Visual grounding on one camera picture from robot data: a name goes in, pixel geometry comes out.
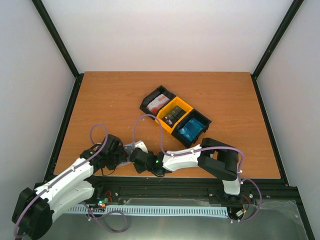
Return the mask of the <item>black card bin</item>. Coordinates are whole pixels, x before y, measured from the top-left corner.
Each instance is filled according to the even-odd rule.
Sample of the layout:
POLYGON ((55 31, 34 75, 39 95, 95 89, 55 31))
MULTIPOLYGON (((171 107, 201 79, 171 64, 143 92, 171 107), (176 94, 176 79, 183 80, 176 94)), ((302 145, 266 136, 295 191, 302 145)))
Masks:
POLYGON ((162 119, 163 116, 160 116, 161 110, 163 110, 175 97, 176 95, 174 93, 163 85, 160 85, 142 100, 139 109, 145 114, 150 114, 162 119))
POLYGON ((186 148, 190 148, 202 133, 205 133, 211 120, 196 109, 191 110, 173 129, 171 135, 186 148))

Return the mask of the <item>yellow card bin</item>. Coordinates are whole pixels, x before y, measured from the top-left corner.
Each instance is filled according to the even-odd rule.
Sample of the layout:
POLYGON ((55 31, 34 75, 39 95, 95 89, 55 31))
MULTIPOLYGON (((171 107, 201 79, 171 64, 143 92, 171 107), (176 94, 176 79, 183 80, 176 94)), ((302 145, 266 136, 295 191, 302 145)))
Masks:
POLYGON ((161 126, 170 134, 194 108, 176 96, 165 104, 157 113, 161 126))

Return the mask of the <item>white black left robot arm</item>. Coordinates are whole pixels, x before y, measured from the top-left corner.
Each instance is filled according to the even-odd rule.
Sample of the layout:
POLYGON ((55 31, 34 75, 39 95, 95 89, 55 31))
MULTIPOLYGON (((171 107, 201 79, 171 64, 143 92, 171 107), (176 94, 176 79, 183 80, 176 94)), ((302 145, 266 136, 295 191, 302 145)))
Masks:
POLYGON ((117 160, 126 156, 122 141, 109 134, 102 143, 84 150, 66 170, 52 180, 36 187, 25 188, 18 196, 12 214, 14 236, 19 238, 18 231, 33 240, 44 236, 52 224, 71 207, 91 199, 103 198, 104 188, 90 183, 90 178, 98 170, 112 169, 117 160))

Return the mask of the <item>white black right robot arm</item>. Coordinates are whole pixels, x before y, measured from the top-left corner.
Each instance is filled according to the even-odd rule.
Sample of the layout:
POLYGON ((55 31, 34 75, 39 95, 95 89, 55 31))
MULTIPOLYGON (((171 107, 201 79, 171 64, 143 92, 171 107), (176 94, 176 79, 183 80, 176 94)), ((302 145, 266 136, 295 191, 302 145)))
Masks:
POLYGON ((239 174, 245 158, 244 153, 228 144, 204 138, 194 147, 154 154, 143 141, 134 144, 129 161, 138 174, 145 171, 157 177, 187 168, 199 167, 222 181, 224 193, 238 196, 241 191, 239 174))

